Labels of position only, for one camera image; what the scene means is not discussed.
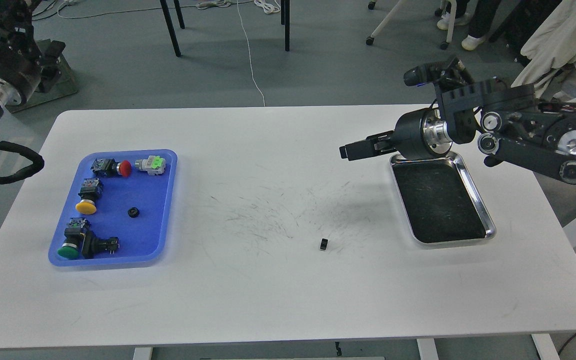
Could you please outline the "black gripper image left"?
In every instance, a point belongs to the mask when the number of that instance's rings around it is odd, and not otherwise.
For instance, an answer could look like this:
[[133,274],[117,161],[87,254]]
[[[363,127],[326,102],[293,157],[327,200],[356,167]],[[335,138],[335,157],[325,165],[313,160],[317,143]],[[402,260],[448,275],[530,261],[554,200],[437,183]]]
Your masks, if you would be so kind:
[[43,76],[58,70],[66,48],[51,41],[42,51],[34,39],[33,17],[39,0],[0,0],[0,107],[23,105]]

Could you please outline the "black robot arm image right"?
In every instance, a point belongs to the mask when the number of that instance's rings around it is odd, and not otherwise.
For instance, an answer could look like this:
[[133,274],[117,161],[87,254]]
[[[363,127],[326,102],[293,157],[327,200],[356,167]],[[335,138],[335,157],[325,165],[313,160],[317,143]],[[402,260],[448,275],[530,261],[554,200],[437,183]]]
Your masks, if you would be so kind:
[[576,103],[539,101],[532,84],[477,82],[455,55],[420,64],[403,80],[409,87],[433,84],[437,106],[407,112],[393,130],[341,146],[341,158],[398,152],[407,160],[427,160],[476,141],[488,167],[508,162],[576,185]]

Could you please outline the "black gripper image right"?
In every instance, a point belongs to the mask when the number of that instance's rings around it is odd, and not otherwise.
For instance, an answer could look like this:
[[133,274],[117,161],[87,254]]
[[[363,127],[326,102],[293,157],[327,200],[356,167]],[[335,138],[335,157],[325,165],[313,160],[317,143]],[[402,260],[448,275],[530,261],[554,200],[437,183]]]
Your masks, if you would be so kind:
[[452,148],[448,124],[437,108],[423,108],[403,114],[394,132],[385,131],[339,147],[340,157],[348,161],[380,157],[398,152],[407,160],[444,157]]

